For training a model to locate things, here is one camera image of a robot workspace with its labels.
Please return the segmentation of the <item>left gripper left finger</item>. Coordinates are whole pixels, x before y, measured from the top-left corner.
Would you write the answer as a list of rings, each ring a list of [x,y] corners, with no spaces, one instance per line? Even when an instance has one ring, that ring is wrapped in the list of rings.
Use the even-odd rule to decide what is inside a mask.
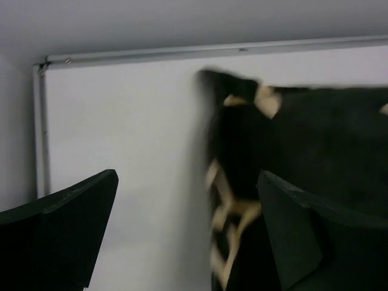
[[[1,290],[88,288],[118,183],[107,169],[1,212]]]

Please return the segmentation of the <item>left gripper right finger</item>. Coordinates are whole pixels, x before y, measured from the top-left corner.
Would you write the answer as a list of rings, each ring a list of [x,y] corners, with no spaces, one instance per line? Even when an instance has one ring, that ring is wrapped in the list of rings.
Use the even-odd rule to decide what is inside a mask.
[[[263,171],[258,194],[283,290],[387,290],[387,218]]]

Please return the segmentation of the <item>black floral pillowcase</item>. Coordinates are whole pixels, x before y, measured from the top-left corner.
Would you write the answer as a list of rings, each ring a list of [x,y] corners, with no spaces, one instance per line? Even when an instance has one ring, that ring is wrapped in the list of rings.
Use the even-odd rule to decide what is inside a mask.
[[[212,290],[283,290],[258,178],[268,171],[339,206],[387,218],[387,87],[273,86],[198,71]]]

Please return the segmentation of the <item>aluminium table edge rail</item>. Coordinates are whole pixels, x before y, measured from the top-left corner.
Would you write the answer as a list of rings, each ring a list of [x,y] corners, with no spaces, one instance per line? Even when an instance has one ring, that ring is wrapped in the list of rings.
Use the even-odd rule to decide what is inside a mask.
[[[34,72],[38,196],[105,169],[120,199],[202,193],[204,67],[273,85],[385,85],[387,37],[51,56]]]

